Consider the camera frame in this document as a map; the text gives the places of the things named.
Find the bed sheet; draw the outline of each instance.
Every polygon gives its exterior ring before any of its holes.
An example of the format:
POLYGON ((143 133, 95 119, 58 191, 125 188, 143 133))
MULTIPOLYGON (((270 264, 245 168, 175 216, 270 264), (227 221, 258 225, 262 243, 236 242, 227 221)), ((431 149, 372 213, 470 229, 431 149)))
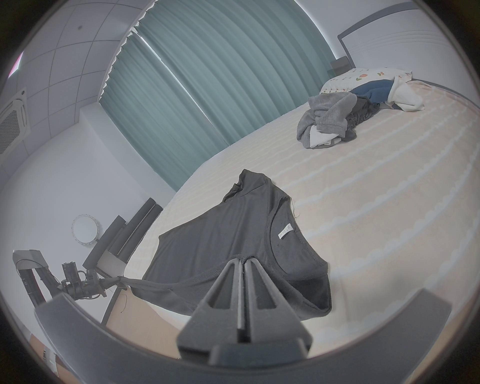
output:
MULTIPOLYGON (((451 302, 454 318, 480 278, 480 111, 441 88, 409 84, 425 110, 382 109, 352 142, 303 148, 295 132, 304 104, 206 161, 146 233, 125 276, 142 278, 158 236, 220 203, 246 168, 291 196, 303 235, 328 262, 333 309, 303 322, 310 356, 371 331, 422 287, 451 302)), ((169 321, 188 319, 152 307, 169 321)))

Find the pillow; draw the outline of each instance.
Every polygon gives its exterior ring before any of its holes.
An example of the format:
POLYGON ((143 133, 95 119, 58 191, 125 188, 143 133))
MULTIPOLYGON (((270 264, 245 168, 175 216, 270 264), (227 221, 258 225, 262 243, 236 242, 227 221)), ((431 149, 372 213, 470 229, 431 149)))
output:
POLYGON ((343 75, 328 80, 323 85, 320 93, 349 92, 353 88, 370 81, 382 79, 393 80, 395 76, 407 82, 412 79, 412 71, 403 71, 401 69, 387 67, 378 69, 353 68, 343 75))

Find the teal pleated curtain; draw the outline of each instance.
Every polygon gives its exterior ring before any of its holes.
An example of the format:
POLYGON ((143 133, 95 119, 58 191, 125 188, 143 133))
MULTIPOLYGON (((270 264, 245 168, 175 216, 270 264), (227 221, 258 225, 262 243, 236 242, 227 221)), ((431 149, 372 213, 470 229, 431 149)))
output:
POLYGON ((294 0, 160 0, 136 30, 100 103, 174 189, 318 94, 335 59, 294 0))

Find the air conditioner vent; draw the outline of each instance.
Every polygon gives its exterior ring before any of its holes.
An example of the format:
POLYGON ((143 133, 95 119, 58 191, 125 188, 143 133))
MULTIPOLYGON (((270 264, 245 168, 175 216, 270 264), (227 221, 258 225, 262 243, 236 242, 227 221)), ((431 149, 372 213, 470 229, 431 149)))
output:
POLYGON ((23 89, 0 112, 0 164, 30 133, 25 95, 26 90, 23 89))

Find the curtain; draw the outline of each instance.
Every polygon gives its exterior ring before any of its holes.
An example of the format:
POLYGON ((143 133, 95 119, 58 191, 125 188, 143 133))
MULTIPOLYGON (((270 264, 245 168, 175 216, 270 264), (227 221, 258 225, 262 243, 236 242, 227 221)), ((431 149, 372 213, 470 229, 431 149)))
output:
POLYGON ((136 30, 141 39, 123 46, 100 102, 174 189, 318 94, 335 59, 294 0, 161 0, 136 30))

